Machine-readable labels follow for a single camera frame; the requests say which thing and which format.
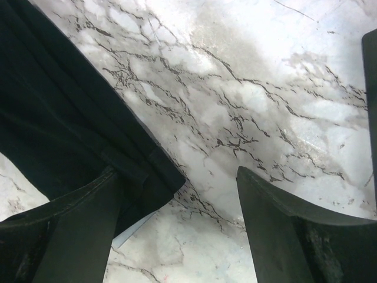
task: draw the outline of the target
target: gray marble veining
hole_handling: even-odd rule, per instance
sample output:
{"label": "gray marble veining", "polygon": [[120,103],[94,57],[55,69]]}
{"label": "gray marble veining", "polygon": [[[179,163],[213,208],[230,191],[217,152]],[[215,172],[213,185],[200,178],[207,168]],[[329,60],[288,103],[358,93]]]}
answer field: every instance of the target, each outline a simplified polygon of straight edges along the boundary
{"label": "gray marble veining", "polygon": [[[105,282],[256,282],[238,166],[376,218],[361,54],[373,0],[34,2],[190,181],[112,249]],[[46,201],[3,160],[2,218]]]}

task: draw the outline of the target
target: black cloth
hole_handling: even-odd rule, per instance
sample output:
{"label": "black cloth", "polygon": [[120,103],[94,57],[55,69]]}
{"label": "black cloth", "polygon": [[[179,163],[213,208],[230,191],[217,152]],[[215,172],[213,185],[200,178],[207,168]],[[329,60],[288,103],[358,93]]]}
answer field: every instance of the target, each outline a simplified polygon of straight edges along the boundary
{"label": "black cloth", "polygon": [[184,183],[118,94],[27,0],[0,0],[0,152],[50,200],[117,169],[125,197],[116,235]]}

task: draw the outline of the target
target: dark green fabric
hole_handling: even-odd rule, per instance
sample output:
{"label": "dark green fabric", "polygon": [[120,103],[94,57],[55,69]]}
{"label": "dark green fabric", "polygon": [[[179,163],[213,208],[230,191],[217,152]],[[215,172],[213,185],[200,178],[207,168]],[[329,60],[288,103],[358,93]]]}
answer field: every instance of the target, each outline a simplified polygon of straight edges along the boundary
{"label": "dark green fabric", "polygon": [[126,197],[117,233],[184,177],[111,86],[26,0],[0,0],[0,151],[50,200],[111,165]]}

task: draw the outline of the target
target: marble floor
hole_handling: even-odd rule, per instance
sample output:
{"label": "marble floor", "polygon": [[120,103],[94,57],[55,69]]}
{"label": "marble floor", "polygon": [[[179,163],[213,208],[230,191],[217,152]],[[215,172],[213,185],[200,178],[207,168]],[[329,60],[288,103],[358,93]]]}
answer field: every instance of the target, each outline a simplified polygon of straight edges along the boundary
{"label": "marble floor", "polygon": [[[238,166],[377,219],[361,53],[373,0],[33,0],[186,174],[104,282],[253,283]],[[46,202],[0,158],[0,220]]]}

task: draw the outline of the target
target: black object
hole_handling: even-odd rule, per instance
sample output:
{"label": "black object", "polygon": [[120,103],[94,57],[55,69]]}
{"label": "black object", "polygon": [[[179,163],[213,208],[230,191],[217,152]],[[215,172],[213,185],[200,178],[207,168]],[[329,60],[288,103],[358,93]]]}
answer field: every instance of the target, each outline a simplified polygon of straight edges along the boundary
{"label": "black object", "polygon": [[377,222],[321,208],[240,167],[258,283],[377,282]]}
{"label": "black object", "polygon": [[124,189],[109,167],[88,185],[0,222],[0,282],[102,282]]}
{"label": "black object", "polygon": [[369,132],[371,135],[373,171],[377,168],[377,29],[363,36],[363,61],[368,102]]}
{"label": "black object", "polygon": [[27,0],[0,0],[0,137],[0,152],[49,200],[115,168],[125,184],[116,235],[184,183],[105,79]]}

